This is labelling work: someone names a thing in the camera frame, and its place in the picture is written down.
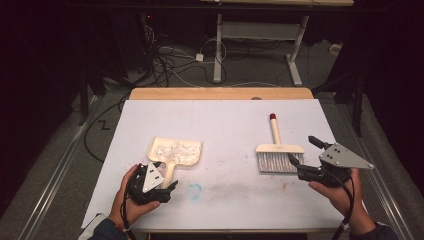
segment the hand brush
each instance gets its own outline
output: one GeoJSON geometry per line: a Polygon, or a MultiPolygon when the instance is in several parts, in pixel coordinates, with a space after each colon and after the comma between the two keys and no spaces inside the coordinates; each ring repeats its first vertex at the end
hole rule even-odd
{"type": "Polygon", "coordinates": [[[261,144],[256,148],[260,171],[265,173],[297,173],[297,169],[290,163],[288,154],[293,154],[303,164],[303,153],[305,151],[298,145],[282,145],[277,117],[274,113],[271,113],[269,118],[274,144],[261,144]]]}

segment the brush bristles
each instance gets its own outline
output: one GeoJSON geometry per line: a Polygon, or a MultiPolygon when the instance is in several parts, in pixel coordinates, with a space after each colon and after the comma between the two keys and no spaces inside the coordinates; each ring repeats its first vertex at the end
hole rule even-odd
{"type": "MultiPolygon", "coordinates": [[[[303,164],[303,153],[292,153],[303,164]]],[[[258,152],[259,169],[263,173],[297,173],[288,153],[258,152]]]]}

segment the white desk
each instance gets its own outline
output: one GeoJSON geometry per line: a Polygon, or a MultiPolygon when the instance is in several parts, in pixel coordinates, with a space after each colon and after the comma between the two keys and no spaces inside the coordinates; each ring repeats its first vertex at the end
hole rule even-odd
{"type": "MultiPolygon", "coordinates": [[[[190,95],[182,94],[184,89],[161,91],[167,90],[168,96],[185,99],[190,95]]],[[[241,99],[252,94],[266,99],[261,88],[185,90],[197,90],[203,99],[221,91],[224,99],[230,92],[240,92],[241,99]]],[[[96,213],[110,211],[122,176],[132,165],[149,162],[147,149],[155,136],[200,140],[202,153],[195,166],[175,169],[174,180],[179,183],[172,199],[139,219],[133,229],[150,233],[310,232],[337,227],[342,215],[327,199],[297,176],[260,174],[255,154],[257,145],[272,143],[269,114],[274,112],[282,142],[301,145],[305,163],[319,166],[321,150],[308,143],[308,135],[328,142],[334,142],[334,137],[318,100],[310,99],[305,89],[263,91],[280,91],[281,98],[290,91],[303,92],[306,99],[127,101],[83,227],[96,213]]],[[[143,92],[149,95],[149,89],[142,89],[132,99],[148,99],[143,92]]]]}
{"type": "MultiPolygon", "coordinates": [[[[303,5],[303,6],[352,6],[353,0],[220,0],[218,4],[279,4],[279,5],[303,5]]],[[[222,38],[247,38],[269,40],[294,40],[291,54],[286,55],[286,61],[295,86],[302,86],[299,71],[296,66],[296,57],[302,43],[303,34],[308,23],[308,16],[304,16],[299,24],[275,24],[275,23],[252,23],[252,22],[226,22],[222,20],[222,14],[218,14],[216,33],[216,52],[213,81],[221,82],[222,38]]]]}

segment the sleeve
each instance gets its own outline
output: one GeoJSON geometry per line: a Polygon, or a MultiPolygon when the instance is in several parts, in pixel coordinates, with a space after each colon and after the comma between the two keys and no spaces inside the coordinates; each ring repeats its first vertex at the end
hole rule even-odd
{"type": "Polygon", "coordinates": [[[382,223],[375,223],[377,226],[371,232],[362,235],[349,234],[350,240],[399,240],[393,229],[382,223]]]}
{"type": "Polygon", "coordinates": [[[78,240],[127,240],[127,235],[116,229],[115,224],[105,215],[98,214],[78,240]]]}

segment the human hand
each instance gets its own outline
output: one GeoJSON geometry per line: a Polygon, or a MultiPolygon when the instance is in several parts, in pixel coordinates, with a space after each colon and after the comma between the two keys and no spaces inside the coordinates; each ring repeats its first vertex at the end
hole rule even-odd
{"type": "MultiPolygon", "coordinates": [[[[364,234],[372,231],[376,226],[374,221],[368,215],[364,206],[362,205],[362,185],[359,177],[359,170],[353,168],[351,173],[352,180],[345,183],[345,186],[353,195],[354,186],[354,201],[352,216],[349,220],[349,227],[352,234],[364,234]]],[[[309,182],[309,187],[328,198],[331,204],[336,208],[343,216],[346,216],[349,212],[350,200],[346,192],[342,187],[328,188],[319,182],[309,182]]]]}
{"type": "MultiPolygon", "coordinates": [[[[125,188],[127,183],[132,176],[132,174],[137,170],[137,165],[134,165],[123,177],[121,182],[121,187],[115,195],[115,200],[112,204],[112,209],[109,214],[109,219],[111,219],[115,224],[119,225],[122,228],[124,227],[124,221],[121,217],[121,205],[124,200],[125,188]]],[[[144,205],[137,205],[131,198],[126,200],[126,215],[129,224],[133,224],[139,217],[142,215],[151,212],[152,210],[159,207],[159,201],[153,201],[144,205]]]]}

